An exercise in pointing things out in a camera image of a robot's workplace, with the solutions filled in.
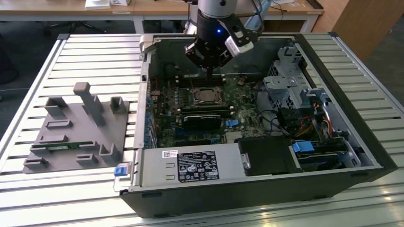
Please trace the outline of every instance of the white label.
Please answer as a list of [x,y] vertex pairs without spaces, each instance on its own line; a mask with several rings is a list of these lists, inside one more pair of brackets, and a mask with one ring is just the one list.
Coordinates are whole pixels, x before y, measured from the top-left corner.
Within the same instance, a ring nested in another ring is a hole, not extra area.
[[307,14],[321,14],[321,12],[307,12]]
[[49,147],[47,150],[67,150],[69,148],[66,146],[59,147]]
[[162,151],[162,157],[177,157],[177,150],[163,150]]
[[111,11],[113,14],[130,14],[129,11]]

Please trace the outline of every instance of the aluminum profile table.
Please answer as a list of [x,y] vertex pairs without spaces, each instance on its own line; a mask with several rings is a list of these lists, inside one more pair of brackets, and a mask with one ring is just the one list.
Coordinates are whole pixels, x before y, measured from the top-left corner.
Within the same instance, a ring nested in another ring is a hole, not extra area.
[[[0,226],[397,226],[404,224],[404,111],[338,37],[305,34],[318,57],[390,154],[398,170],[329,199],[190,214],[135,216],[113,191],[113,168],[22,174],[46,111],[46,97],[78,102],[73,84],[89,82],[101,101],[130,102],[123,161],[131,159],[139,82],[139,35],[70,35],[57,40],[0,142]],[[314,72],[311,79],[319,87]],[[115,187],[129,181],[118,182]]]

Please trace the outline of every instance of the blue latch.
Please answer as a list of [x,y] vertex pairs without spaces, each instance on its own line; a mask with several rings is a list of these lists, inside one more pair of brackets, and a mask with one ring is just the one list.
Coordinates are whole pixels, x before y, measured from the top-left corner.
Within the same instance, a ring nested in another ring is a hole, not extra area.
[[309,141],[297,141],[294,144],[291,144],[291,148],[294,153],[314,151],[313,145]]
[[127,167],[121,167],[121,166],[114,167],[113,175],[114,176],[127,175]]
[[233,127],[238,124],[238,120],[234,119],[234,120],[230,120],[230,121],[225,121],[225,126],[226,127]]

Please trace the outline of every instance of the motherboard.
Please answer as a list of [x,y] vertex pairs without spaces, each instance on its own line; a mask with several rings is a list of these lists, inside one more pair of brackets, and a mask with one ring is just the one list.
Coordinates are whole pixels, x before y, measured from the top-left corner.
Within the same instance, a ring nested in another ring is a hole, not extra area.
[[253,102],[255,85],[241,74],[210,81],[194,75],[151,80],[157,147],[231,143],[263,135]]

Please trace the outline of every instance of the floor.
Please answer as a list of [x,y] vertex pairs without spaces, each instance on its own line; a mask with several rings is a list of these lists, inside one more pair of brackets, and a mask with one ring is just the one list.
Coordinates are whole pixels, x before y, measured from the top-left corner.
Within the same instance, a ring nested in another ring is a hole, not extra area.
[[[109,33],[134,32],[130,21],[91,21],[89,23]],[[45,61],[55,37],[58,33],[67,31],[67,28],[58,28],[51,30],[49,37],[43,37],[42,26],[43,22],[0,22],[0,49],[6,52],[19,72],[19,76],[13,82],[0,85],[0,96],[2,97],[0,100],[0,138]],[[143,27],[150,33],[171,31],[171,24],[167,21],[162,22],[161,27],[153,21],[143,25]],[[91,31],[86,28],[78,28],[74,33],[87,34]],[[399,76],[404,76],[402,54],[404,17],[391,28],[391,32],[386,35],[382,43],[365,62],[365,65],[401,104],[404,104],[404,79],[399,78]]]

